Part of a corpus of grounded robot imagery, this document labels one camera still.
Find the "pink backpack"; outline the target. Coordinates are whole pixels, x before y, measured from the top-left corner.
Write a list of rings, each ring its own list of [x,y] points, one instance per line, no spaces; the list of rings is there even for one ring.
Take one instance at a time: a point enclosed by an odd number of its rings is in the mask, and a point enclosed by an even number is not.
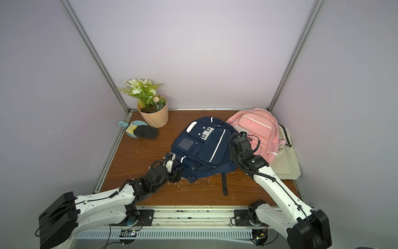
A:
[[[264,109],[239,111],[227,123],[238,132],[247,133],[251,138],[252,149],[258,148],[255,155],[262,156],[269,164],[276,159],[279,146],[286,142],[279,136],[276,118]]]

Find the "navy blue backpack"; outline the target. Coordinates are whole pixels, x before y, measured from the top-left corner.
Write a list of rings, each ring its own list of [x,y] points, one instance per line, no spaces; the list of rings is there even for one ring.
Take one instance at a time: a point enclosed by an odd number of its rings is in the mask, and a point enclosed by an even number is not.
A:
[[[230,159],[230,137],[237,131],[215,117],[190,123],[171,145],[175,167],[190,184],[200,178],[221,175],[223,195],[228,195],[227,174],[237,169]]]

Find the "cream canvas backpack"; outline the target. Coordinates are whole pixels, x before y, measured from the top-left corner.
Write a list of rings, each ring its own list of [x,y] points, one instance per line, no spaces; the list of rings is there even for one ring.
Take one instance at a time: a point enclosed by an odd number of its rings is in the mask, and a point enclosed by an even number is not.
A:
[[[297,180],[301,175],[300,164],[288,130],[279,124],[279,145],[277,156],[271,168],[280,179]]]

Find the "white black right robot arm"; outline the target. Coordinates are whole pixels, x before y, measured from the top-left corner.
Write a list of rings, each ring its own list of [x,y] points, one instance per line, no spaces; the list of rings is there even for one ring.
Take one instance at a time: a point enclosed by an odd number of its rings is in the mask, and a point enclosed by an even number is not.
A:
[[[248,210],[251,224],[271,227],[286,238],[292,249],[328,249],[332,245],[327,215],[297,197],[277,177],[268,162],[254,154],[250,140],[244,134],[232,134],[229,149],[238,168],[260,185],[279,207],[276,210],[263,200],[252,203]]]

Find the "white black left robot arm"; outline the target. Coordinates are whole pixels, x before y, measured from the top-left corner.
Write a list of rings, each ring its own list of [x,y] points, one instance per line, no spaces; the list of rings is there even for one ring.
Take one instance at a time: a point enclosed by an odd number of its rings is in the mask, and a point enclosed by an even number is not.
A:
[[[40,239],[40,248],[60,247],[75,234],[101,225],[136,221],[137,202],[148,199],[168,181],[180,180],[179,172],[173,169],[175,158],[175,154],[167,153],[145,175],[128,179],[119,188],[91,195],[61,195],[39,215],[35,235]]]

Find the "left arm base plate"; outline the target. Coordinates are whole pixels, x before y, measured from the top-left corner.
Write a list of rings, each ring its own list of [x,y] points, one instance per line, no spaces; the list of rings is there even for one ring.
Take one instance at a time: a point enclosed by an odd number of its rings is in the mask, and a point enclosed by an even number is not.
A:
[[[111,226],[141,227],[151,226],[154,218],[154,210],[139,209],[129,214],[122,222],[111,224]]]

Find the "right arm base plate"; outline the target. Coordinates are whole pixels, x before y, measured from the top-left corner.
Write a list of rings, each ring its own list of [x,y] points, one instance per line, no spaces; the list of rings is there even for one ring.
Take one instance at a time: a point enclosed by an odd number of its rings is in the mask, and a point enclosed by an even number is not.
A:
[[[237,209],[234,210],[234,215],[230,220],[234,226],[246,227],[265,227],[266,223],[261,223],[253,210]]]

